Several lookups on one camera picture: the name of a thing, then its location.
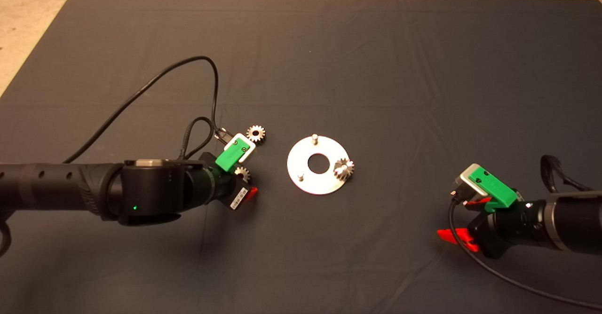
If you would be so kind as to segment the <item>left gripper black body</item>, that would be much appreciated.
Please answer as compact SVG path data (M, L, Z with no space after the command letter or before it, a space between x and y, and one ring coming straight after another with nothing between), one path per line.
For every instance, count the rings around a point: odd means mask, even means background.
M203 152L186 167L186 210L219 201L234 211L250 199L250 183L222 170L215 160L215 155Z

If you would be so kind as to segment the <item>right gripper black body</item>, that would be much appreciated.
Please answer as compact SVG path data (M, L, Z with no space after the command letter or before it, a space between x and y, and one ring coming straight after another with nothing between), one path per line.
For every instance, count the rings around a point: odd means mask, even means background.
M470 235L489 259L499 259L517 245L548 248L545 206L544 200L525 201L492 213L482 212L470 222Z

